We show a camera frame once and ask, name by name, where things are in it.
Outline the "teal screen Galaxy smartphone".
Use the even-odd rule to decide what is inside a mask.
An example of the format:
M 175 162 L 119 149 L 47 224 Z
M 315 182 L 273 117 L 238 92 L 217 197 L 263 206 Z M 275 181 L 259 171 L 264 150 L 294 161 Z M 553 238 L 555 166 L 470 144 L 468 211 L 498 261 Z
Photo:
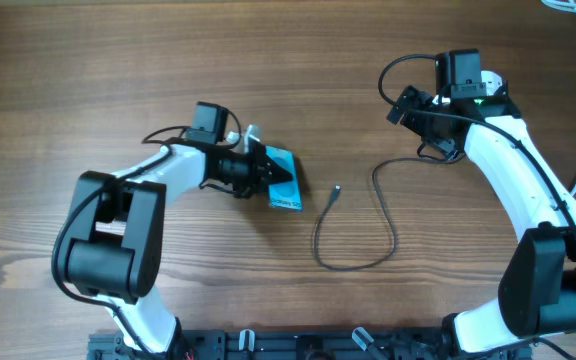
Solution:
M 302 211 L 302 197 L 293 154 L 284 149 L 267 146 L 267 155 L 281 168 L 287 170 L 292 179 L 269 186 L 269 201 L 273 208 Z

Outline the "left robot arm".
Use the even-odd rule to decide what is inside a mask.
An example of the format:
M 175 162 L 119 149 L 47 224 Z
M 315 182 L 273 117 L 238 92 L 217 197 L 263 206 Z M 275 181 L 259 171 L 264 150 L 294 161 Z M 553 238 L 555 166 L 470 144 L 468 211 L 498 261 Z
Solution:
M 197 358 L 196 336 L 184 335 L 155 286 L 167 204 L 189 190 L 212 188 L 238 199 L 265 193 L 275 208 L 301 210 L 294 155 L 262 144 L 256 126 L 228 132 L 235 117 L 200 102 L 191 125 L 170 127 L 172 137 L 144 137 L 159 147 L 149 159 L 77 179 L 53 247 L 52 277 L 69 298 L 106 308 L 119 327 L 91 335 L 88 358 Z

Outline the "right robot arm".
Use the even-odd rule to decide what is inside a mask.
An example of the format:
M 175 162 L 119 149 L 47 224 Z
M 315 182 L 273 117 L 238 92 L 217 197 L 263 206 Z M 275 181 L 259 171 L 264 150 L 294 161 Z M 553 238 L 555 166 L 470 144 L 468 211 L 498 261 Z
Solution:
M 450 315 L 444 330 L 452 357 L 481 359 L 576 333 L 576 199 L 528 134 L 508 84 L 481 68 L 476 49 L 430 55 L 436 92 L 406 87 L 387 116 L 447 161 L 467 157 L 506 211 L 517 247 L 497 295 Z

